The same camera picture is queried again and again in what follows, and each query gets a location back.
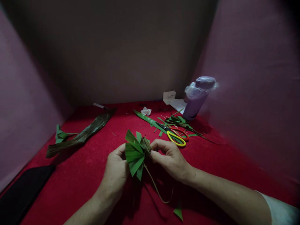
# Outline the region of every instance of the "forearm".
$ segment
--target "forearm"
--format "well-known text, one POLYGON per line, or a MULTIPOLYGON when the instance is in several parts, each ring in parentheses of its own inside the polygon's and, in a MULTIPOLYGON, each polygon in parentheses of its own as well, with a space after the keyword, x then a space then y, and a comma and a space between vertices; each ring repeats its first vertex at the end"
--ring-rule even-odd
POLYGON ((271 224, 269 206, 254 190, 193 167, 185 183, 215 202, 238 224, 271 224))
POLYGON ((110 196, 105 196, 104 193, 97 190, 94 196, 88 200, 74 215, 68 219, 65 225, 88 225, 99 224, 106 222, 116 201, 110 196))

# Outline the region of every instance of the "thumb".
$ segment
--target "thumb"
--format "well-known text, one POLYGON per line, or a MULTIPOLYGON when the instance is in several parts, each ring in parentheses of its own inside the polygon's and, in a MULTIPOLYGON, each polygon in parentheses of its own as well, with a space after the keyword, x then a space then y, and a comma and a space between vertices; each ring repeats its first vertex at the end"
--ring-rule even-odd
POLYGON ((166 156, 156 151, 151 151, 151 154, 149 156, 153 162, 158 163, 160 165, 163 165, 166 161, 166 156))

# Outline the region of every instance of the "right hand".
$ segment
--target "right hand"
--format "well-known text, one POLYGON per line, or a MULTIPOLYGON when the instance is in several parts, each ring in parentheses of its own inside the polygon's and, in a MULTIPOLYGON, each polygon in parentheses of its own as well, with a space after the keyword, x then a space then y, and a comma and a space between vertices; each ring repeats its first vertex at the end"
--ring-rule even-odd
POLYGON ((160 164, 174 179, 184 184, 193 179, 193 167, 184 159, 175 143, 155 139, 151 147, 152 161, 160 164))

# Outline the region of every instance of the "pink wall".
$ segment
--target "pink wall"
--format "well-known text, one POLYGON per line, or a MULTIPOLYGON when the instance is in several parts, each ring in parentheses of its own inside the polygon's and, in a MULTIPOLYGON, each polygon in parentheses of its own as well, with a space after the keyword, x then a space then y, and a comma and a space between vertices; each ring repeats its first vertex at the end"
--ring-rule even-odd
POLYGON ((0 11, 0 191, 72 113, 0 11))
POLYGON ((222 0, 193 79, 220 87, 200 111, 239 150, 294 191, 300 158, 295 28, 274 0, 222 0))

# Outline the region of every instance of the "red scissors handle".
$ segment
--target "red scissors handle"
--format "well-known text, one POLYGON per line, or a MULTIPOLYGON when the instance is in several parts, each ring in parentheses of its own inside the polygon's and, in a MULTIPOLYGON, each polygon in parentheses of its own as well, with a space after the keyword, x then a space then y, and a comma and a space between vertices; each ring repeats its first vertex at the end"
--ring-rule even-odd
POLYGON ((179 132, 183 133, 183 134, 186 136, 186 138, 181 137, 183 140, 185 140, 185 141, 188 141, 188 140, 189 140, 189 136, 188 136, 187 133, 185 133, 183 130, 178 129, 178 128, 171 128, 171 131, 172 131, 174 134, 176 134, 176 135, 178 135, 179 137, 181 137, 177 132, 175 132, 175 131, 179 131, 179 132))

